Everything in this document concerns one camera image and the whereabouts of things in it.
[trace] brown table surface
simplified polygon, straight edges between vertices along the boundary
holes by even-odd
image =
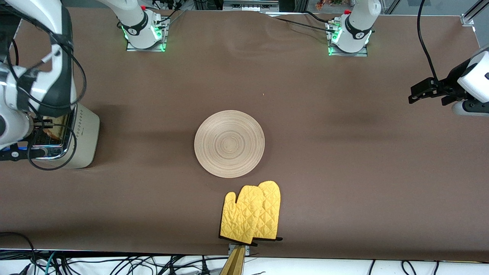
[[[489,120],[408,104],[430,76],[416,17],[379,17],[369,57],[347,58],[328,56],[321,31],[257,12],[187,12],[165,53],[126,52],[109,9],[70,12],[82,103],[102,121],[95,160],[50,173],[3,162],[1,231],[37,248],[226,254],[224,196],[274,180],[284,240],[260,242],[260,256],[487,260]],[[422,24],[440,78],[478,49],[458,17]],[[17,44],[22,66],[49,49],[26,23]],[[261,124],[266,148],[252,172],[222,179],[193,140],[231,109]]]

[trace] round plate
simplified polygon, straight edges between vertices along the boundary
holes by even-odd
[[[265,135],[258,122],[234,110],[207,118],[197,130],[195,155],[202,167],[221,178],[247,174],[260,162]]]

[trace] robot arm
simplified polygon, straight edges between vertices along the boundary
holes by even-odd
[[[439,96],[443,96],[443,106],[455,102],[452,110],[457,115],[489,116],[489,45],[455,67],[440,83],[428,77],[412,86],[408,99],[412,104]]]
[[[59,117],[76,104],[73,80],[73,40],[71,18],[59,0],[6,0],[29,21],[46,27],[50,33],[49,72],[36,68],[0,64],[0,150],[22,140],[33,130],[25,112]],[[161,17],[143,10],[137,0],[98,0],[121,21],[127,40],[136,48],[149,48],[161,40],[155,33]]]
[[[332,42],[347,53],[360,51],[368,43],[381,10],[379,0],[357,0],[351,14],[335,18],[340,21],[340,30]]]

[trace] yellow oven mitt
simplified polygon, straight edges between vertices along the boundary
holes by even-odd
[[[262,182],[258,187],[263,192],[265,199],[260,209],[255,239],[274,241],[277,238],[280,189],[273,181]]]
[[[263,191],[256,186],[245,185],[238,200],[229,192],[222,207],[220,238],[243,244],[251,244],[264,200]]]

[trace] black cable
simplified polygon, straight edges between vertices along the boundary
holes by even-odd
[[[161,23],[161,22],[165,22],[165,21],[167,21],[167,20],[168,20],[168,19],[170,19],[170,17],[171,17],[171,16],[172,16],[174,13],[176,13],[177,11],[178,11],[178,9],[175,9],[175,10],[174,10],[174,11],[173,11],[173,12],[172,12],[172,13],[171,13],[169,16],[167,16],[165,19],[162,19],[162,20],[160,20],[160,21],[156,21],[156,24],[159,24],[159,23]]]
[[[68,261],[65,256],[61,258],[61,266],[63,267],[63,271],[65,272],[65,275],[73,275],[73,273],[69,269]]]
[[[59,126],[59,127],[63,127],[65,128],[66,130],[68,130],[70,132],[70,134],[72,135],[73,137],[73,152],[71,152],[71,155],[69,156],[69,158],[63,162],[63,164],[59,165],[59,166],[56,166],[56,167],[53,167],[53,168],[44,168],[44,167],[40,167],[38,166],[37,164],[35,164],[33,161],[32,161],[32,158],[30,157],[30,152],[32,150],[32,147],[34,146],[34,143],[36,142],[36,140],[39,138],[39,135],[42,133],[42,131],[44,130],[45,128],[45,123],[44,123],[44,119],[43,119],[43,116],[41,114],[39,114],[39,112],[32,106],[32,104],[29,103],[29,107],[30,109],[36,114],[36,117],[38,119],[41,120],[41,127],[37,130],[37,132],[34,134],[34,137],[32,138],[32,141],[28,144],[27,146],[27,160],[29,161],[29,163],[34,166],[35,168],[39,169],[39,170],[42,170],[42,171],[54,171],[54,170],[58,170],[60,168],[63,168],[65,167],[70,161],[71,159],[75,156],[75,152],[76,152],[76,146],[78,145],[78,141],[77,141],[77,138],[76,138],[76,134],[75,132],[73,131],[73,129],[71,129],[70,127],[66,126],[66,125],[63,125],[63,124],[53,124],[52,126]]]
[[[15,43],[15,39],[12,39],[12,45],[14,46],[15,52],[15,65],[19,65],[19,48],[17,48],[17,43]]]
[[[122,270],[123,270],[123,269],[124,269],[126,266],[130,265],[130,264],[131,264],[133,261],[138,260],[138,259],[139,259],[139,257],[136,257],[136,258],[134,258],[134,259],[129,259],[128,263],[127,263],[127,264],[125,264],[125,265],[123,265],[123,266],[122,266],[122,267],[121,267],[121,268],[120,268],[120,269],[119,269],[119,270],[118,270],[116,273],[114,273],[114,275],[119,274],[119,272],[121,272],[121,271],[122,271]]]
[[[228,259],[228,257],[216,257],[216,258],[210,258],[210,259],[206,259],[206,261],[212,261],[212,260],[225,260],[225,259]],[[200,263],[202,262],[202,260],[197,260],[197,261],[193,261],[193,262],[190,262],[190,263],[187,263],[187,264],[184,264],[182,266],[179,266],[178,268],[175,269],[175,271],[173,272],[170,272],[168,275],[175,275],[175,272],[177,272],[179,269],[181,268],[185,268],[185,267],[188,267],[190,265],[193,265],[195,263]]]
[[[177,261],[183,258],[183,255],[176,255],[176,256],[171,256],[170,260],[165,264],[164,267],[161,268],[161,270],[156,274],[156,275],[163,275],[167,270],[170,270],[170,272],[173,271],[173,264],[175,264]]]
[[[402,261],[402,262],[400,263],[400,266],[402,267],[402,271],[404,271],[404,274],[406,274],[406,275],[411,275],[411,274],[409,274],[409,273],[406,271],[406,269],[404,268],[404,263],[407,263],[407,264],[408,264],[408,265],[411,267],[411,270],[413,271],[413,275],[417,275],[417,274],[416,274],[416,270],[414,270],[413,265],[412,265],[412,264],[411,264],[409,261],[406,261],[406,260],[404,260],[404,261]]]
[[[322,30],[322,31],[334,33],[334,30],[331,30],[331,29],[324,29],[324,28],[320,28],[320,27],[316,27],[316,26],[311,26],[311,25],[307,25],[307,24],[302,24],[302,23],[299,23],[299,22],[290,21],[290,20],[283,19],[283,18],[278,18],[278,17],[275,17],[275,18],[278,19],[278,20],[285,21],[285,22],[289,22],[289,23],[301,25],[301,26],[304,26],[304,27],[309,27],[309,28],[313,28],[313,29],[319,29],[319,30]]]
[[[116,261],[121,261],[121,259],[109,259],[109,260],[103,260],[103,261],[73,261],[73,262],[69,262],[68,264],[76,264],[76,263],[88,263],[88,264],[97,264],[97,263],[106,263],[106,262],[116,262]]]
[[[124,260],[122,260],[120,263],[118,263],[118,264],[117,264],[117,265],[114,267],[114,269],[112,269],[112,271],[111,271],[110,275],[112,275],[112,273],[114,273],[114,271],[115,271],[115,270],[116,270],[116,269],[117,269],[117,268],[118,268],[118,267],[119,267],[119,266],[120,266],[122,263],[124,263],[125,261],[129,260],[130,258],[131,258],[131,257],[127,257],[127,258],[125,258]]]
[[[200,274],[201,275],[210,275],[211,274],[209,268],[207,267],[207,263],[205,262],[204,255],[202,255],[202,272]]]
[[[31,248],[31,252],[32,252],[32,259],[31,259],[31,262],[34,263],[34,274],[37,274],[36,272],[36,267],[37,267],[37,259],[36,259],[36,254],[35,254],[35,249],[34,249],[34,245],[32,245],[32,242],[29,240],[29,238],[24,235],[24,234],[21,234],[21,233],[17,233],[17,232],[11,232],[11,231],[7,231],[7,232],[0,232],[0,236],[9,236],[9,235],[13,235],[13,236],[19,236],[19,237],[22,237],[24,240],[26,240],[29,244],[29,247]]]
[[[307,14],[311,15],[312,17],[314,17],[314,19],[318,20],[319,22],[327,23],[329,21],[329,20],[324,20],[324,19],[317,17],[314,13],[312,13],[308,10],[305,10],[302,13],[307,13]]]
[[[60,271],[60,266],[58,265],[58,259],[53,258],[52,263],[53,263],[53,266],[54,266],[54,270],[56,271],[55,274],[56,275],[62,275],[61,274],[61,271]]]
[[[53,105],[49,105],[49,104],[43,103],[43,102],[39,101],[38,99],[36,99],[35,97],[33,97],[26,90],[24,90],[24,89],[21,89],[21,90],[23,90],[29,96],[29,98],[31,98],[32,100],[34,100],[36,103],[38,103],[40,105],[43,105],[45,107],[48,107],[48,108],[52,108],[52,109],[65,109],[65,108],[68,108],[68,107],[71,107],[71,106],[77,104],[83,98],[83,96],[85,96],[85,92],[87,90],[87,76],[85,75],[85,71],[83,70],[83,67],[81,66],[80,62],[78,62],[78,60],[74,57],[74,55],[71,53],[71,51],[68,50],[68,48],[64,44],[62,44],[61,42],[59,42],[59,40],[57,40],[57,35],[55,33],[53,33],[49,28],[47,28],[44,24],[42,24],[41,22],[39,22],[36,19],[30,18],[29,16],[27,16],[27,15],[25,15],[23,13],[17,12],[16,10],[9,10],[9,9],[6,9],[4,7],[1,7],[1,6],[0,6],[0,8],[3,9],[4,11],[7,11],[7,12],[15,15],[15,16],[18,16],[18,17],[22,18],[23,20],[26,20],[27,22],[33,24],[35,27],[40,28],[44,32],[46,32],[51,39],[53,39],[54,41],[56,41],[56,44],[59,45],[59,47],[68,55],[68,57],[72,61],[75,62],[76,66],[78,67],[78,69],[81,72],[82,79],[83,79],[82,91],[80,92],[80,95],[78,96],[78,98],[76,98],[76,100],[74,102],[69,103],[69,104],[66,104],[66,105],[62,105],[62,106],[53,106]],[[12,69],[12,66],[10,66],[10,65],[9,65],[9,69],[11,70],[11,72],[14,72],[13,69]]]
[[[372,275],[372,269],[374,269],[374,264],[375,264],[375,259],[372,260],[372,264],[370,265],[370,268],[368,270],[368,275]]]
[[[436,275],[436,272],[438,272],[439,266],[440,266],[440,261],[436,261],[435,271],[433,271],[433,275]]]
[[[76,270],[74,270],[71,266],[69,266],[69,264],[67,265],[68,266],[68,269],[71,269],[71,271],[75,272],[77,275],[81,275],[80,273],[78,273]]]
[[[137,264],[135,264],[135,265],[131,264],[131,268],[129,268],[129,271],[127,272],[127,275],[129,275],[129,273],[131,273],[131,272],[134,272],[134,269],[135,269],[136,267],[138,267],[139,265],[143,265],[143,263],[144,263],[144,262],[146,262],[147,260],[149,260],[150,258],[151,258],[151,256],[147,257],[147,258],[146,258],[146,259],[144,259],[144,260],[141,260],[139,263],[137,263]]]
[[[428,59],[428,63],[429,63],[429,67],[431,69],[431,73],[433,74],[433,78],[435,79],[435,84],[437,86],[440,86],[439,85],[440,82],[438,81],[438,77],[437,77],[436,72],[435,72],[435,67],[433,66],[433,62],[431,61],[431,56],[429,55],[428,50],[426,49],[426,45],[424,44],[423,37],[421,35],[421,12],[423,11],[423,6],[424,6],[425,1],[426,0],[421,0],[420,9],[418,11],[418,20],[416,23],[417,29],[418,29],[418,38],[420,40],[421,47],[423,48],[424,54],[426,55],[426,58]]]
[[[161,8],[159,7],[159,5],[158,5],[158,4],[156,4],[156,1],[155,1],[155,0],[153,0],[153,5],[156,5],[156,6],[158,7],[158,9],[161,9]]]

